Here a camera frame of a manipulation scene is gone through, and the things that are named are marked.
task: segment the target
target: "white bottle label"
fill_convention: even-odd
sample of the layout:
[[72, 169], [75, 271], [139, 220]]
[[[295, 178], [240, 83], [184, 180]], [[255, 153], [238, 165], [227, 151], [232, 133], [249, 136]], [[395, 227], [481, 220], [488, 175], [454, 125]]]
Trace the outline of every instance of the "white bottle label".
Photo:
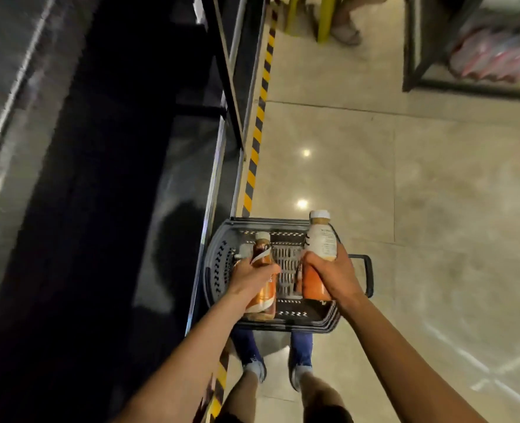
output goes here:
[[332, 227], [326, 224], [313, 224], [309, 227], [305, 249], [327, 260], [336, 259], [336, 236]]

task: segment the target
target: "white sock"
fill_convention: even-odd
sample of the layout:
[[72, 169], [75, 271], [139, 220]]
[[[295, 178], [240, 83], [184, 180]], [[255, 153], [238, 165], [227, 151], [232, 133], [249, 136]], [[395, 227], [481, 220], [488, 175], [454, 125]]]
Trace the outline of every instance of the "white sock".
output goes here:
[[265, 370], [264, 365], [260, 361], [253, 360], [249, 364], [246, 364], [242, 367], [244, 371], [252, 371], [258, 377], [258, 381], [262, 383], [265, 379]]
[[292, 374], [292, 386], [293, 389], [300, 392], [301, 391], [301, 384], [299, 381], [301, 380], [301, 377], [303, 377], [306, 373], [312, 373], [313, 367], [307, 367], [306, 365], [297, 365], [295, 368], [293, 368], [293, 374]]

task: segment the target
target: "basket handle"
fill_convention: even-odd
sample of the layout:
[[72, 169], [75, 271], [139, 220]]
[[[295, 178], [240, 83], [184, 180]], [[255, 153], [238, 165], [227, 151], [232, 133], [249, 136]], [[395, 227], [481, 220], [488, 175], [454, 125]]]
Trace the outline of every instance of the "basket handle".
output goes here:
[[373, 265], [369, 256], [361, 254], [348, 254], [348, 258], [359, 258], [364, 260], [366, 270], [366, 296], [371, 298], [373, 296]]

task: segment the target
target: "forearm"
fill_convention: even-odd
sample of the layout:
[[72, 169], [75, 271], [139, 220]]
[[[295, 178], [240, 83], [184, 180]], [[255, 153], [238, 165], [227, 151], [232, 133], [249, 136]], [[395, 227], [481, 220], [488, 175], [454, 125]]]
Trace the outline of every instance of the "forearm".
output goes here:
[[356, 332], [401, 421], [485, 423], [365, 296], [348, 299], [341, 314]]
[[129, 401], [117, 422], [191, 422], [245, 305], [240, 297], [232, 295], [215, 304]]

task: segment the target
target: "bottle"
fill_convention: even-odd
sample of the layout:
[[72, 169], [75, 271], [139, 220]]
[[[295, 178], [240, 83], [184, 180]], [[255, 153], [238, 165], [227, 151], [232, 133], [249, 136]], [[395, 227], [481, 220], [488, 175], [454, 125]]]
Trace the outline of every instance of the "bottle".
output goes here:
[[[305, 237], [305, 250], [312, 251], [328, 261], [334, 261], [336, 259], [336, 235], [332, 227], [329, 226], [329, 212], [325, 210], [311, 211], [309, 220], [311, 226]], [[332, 300], [319, 273], [307, 262], [303, 262], [301, 289], [303, 298]]]
[[[256, 233], [256, 242], [252, 254], [254, 267], [273, 264], [272, 246], [270, 234], [265, 231]], [[267, 279], [265, 286], [257, 293], [256, 297], [246, 307], [246, 317], [251, 320], [270, 320], [276, 315], [276, 280], [277, 274]]]

